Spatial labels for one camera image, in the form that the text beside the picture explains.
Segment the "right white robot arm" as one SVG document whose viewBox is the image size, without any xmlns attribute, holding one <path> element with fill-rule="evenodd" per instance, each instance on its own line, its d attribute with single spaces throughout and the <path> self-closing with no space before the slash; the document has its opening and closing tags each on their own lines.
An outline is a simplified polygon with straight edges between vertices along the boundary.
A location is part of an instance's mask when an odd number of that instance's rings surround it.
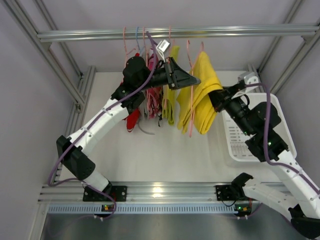
<svg viewBox="0 0 320 240">
<path fill-rule="evenodd" d="M 240 130 L 250 138 L 248 150 L 261 163 L 266 163 L 290 192 L 275 190 L 252 175 L 241 173 L 232 182 L 233 192 L 261 202 L 280 213 L 292 227 L 307 239 L 320 236 L 320 188 L 294 158 L 287 143 L 274 130 L 281 123 L 277 109 L 266 91 L 266 101 L 250 109 L 237 96 L 247 86 L 236 84 L 211 91 L 208 96 L 216 112 L 226 111 Z"/>
</svg>

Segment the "yellow trousers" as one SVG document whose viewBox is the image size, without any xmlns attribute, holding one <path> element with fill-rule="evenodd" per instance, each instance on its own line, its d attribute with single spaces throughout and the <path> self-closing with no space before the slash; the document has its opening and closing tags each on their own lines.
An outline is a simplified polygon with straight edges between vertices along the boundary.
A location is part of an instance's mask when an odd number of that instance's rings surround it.
<svg viewBox="0 0 320 240">
<path fill-rule="evenodd" d="M 199 53 L 194 64 L 193 76 L 200 79 L 200 84 L 193 86 L 193 125 L 201 135 L 204 135 L 209 131 L 217 115 L 209 93 L 214 90 L 222 90 L 223 87 L 208 54 L 204 51 Z M 187 133 L 190 123 L 190 98 L 191 86 L 182 88 L 176 98 L 180 107 L 177 129 L 183 134 Z"/>
</svg>

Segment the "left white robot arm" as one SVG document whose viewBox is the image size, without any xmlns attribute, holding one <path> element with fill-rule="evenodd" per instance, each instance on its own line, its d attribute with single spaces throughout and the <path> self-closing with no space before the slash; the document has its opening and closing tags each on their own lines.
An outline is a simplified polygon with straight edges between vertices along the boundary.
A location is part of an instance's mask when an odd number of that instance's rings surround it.
<svg viewBox="0 0 320 240">
<path fill-rule="evenodd" d="M 178 66 L 170 57 L 149 69 L 141 56 L 131 57 L 122 71 L 123 82 L 107 100 L 102 109 L 79 130 L 56 141 L 59 161 L 75 177 L 101 195 L 110 193 L 112 183 L 103 176 L 89 154 L 96 144 L 120 121 L 139 108 L 145 99 L 144 90 L 169 86 L 178 90 L 201 81 Z"/>
</svg>

